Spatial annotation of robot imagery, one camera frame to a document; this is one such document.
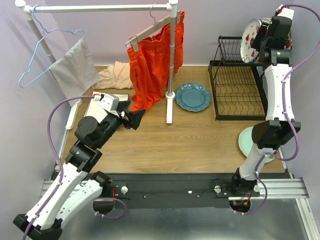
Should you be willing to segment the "blue striped round plate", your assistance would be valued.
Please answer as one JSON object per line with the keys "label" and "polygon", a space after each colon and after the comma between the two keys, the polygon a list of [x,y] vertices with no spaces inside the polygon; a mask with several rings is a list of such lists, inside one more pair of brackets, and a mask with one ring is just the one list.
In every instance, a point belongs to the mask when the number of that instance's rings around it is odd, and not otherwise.
{"label": "blue striped round plate", "polygon": [[269,25],[271,23],[271,19],[270,18],[262,18],[261,19],[261,22],[264,24],[264,25]]}

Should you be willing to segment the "floral round plate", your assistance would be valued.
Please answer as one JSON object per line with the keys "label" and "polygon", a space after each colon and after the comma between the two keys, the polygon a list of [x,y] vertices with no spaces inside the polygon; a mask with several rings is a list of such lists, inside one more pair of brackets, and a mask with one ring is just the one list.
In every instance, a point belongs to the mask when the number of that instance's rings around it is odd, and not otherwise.
{"label": "floral round plate", "polygon": [[253,126],[245,128],[238,136],[238,147],[245,158],[248,157],[254,144],[252,140],[253,128]]}

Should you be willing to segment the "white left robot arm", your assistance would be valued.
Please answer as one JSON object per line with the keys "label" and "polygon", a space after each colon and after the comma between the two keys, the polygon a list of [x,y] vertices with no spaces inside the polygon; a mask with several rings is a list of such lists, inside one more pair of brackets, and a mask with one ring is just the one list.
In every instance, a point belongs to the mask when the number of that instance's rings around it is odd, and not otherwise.
{"label": "white left robot arm", "polygon": [[131,102],[120,101],[113,94],[103,93],[89,98],[97,102],[107,115],[102,121],[85,116],[78,122],[75,131],[77,141],[69,150],[64,163],[53,143],[50,143],[59,165],[59,174],[36,205],[13,220],[14,225],[23,232],[23,239],[59,239],[69,220],[91,201],[107,201],[112,208],[120,203],[124,211],[119,218],[127,214],[127,205],[116,197],[112,178],[101,171],[93,173],[76,193],[73,191],[101,158],[100,149],[116,130],[120,126],[136,130],[146,110],[129,111]]}

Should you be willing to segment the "watermelon pattern round plate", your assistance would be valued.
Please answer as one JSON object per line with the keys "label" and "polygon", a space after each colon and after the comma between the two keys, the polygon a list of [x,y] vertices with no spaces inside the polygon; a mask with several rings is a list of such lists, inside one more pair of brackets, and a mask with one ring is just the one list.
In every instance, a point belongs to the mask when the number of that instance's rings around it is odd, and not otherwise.
{"label": "watermelon pattern round plate", "polygon": [[242,34],[240,57],[244,63],[254,63],[258,58],[259,52],[255,48],[252,48],[251,45],[253,44],[261,26],[261,20],[254,18],[248,23]]}

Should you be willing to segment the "teal scalloped ceramic plate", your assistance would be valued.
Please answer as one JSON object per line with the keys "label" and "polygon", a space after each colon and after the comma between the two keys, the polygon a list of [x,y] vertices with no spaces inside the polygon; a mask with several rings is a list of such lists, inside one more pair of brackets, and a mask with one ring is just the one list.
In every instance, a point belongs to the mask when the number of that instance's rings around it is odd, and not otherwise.
{"label": "teal scalloped ceramic plate", "polygon": [[189,112],[201,112],[211,103],[209,90],[200,83],[189,82],[179,86],[175,92],[177,104]]}

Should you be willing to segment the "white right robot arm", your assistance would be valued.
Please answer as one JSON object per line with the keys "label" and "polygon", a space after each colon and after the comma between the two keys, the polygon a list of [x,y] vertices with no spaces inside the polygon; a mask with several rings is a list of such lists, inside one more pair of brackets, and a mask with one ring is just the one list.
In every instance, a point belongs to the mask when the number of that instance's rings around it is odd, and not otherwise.
{"label": "white right robot arm", "polygon": [[270,22],[254,18],[241,37],[242,61],[251,63],[258,58],[262,63],[267,82],[267,113],[265,121],[253,127],[251,150],[232,176],[229,189],[235,196],[254,191],[267,158],[290,139],[297,138],[301,129],[291,106],[292,51],[286,48],[292,21],[293,14],[275,15]]}

